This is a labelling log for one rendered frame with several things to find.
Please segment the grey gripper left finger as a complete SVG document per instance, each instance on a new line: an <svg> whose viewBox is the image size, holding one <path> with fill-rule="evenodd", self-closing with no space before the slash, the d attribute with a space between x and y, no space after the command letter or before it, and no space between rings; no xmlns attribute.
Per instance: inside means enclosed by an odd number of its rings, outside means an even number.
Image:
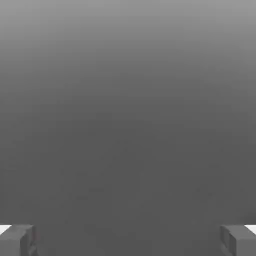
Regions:
<svg viewBox="0 0 256 256"><path fill-rule="evenodd" d="M38 256L36 227L0 224L0 256Z"/></svg>

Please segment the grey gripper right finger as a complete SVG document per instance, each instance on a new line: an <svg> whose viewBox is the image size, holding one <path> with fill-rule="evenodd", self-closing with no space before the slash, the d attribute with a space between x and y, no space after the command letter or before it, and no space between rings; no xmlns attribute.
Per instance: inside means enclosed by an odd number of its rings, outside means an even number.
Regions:
<svg viewBox="0 0 256 256"><path fill-rule="evenodd" d="M256 256L256 224L221 225L219 235L223 256Z"/></svg>

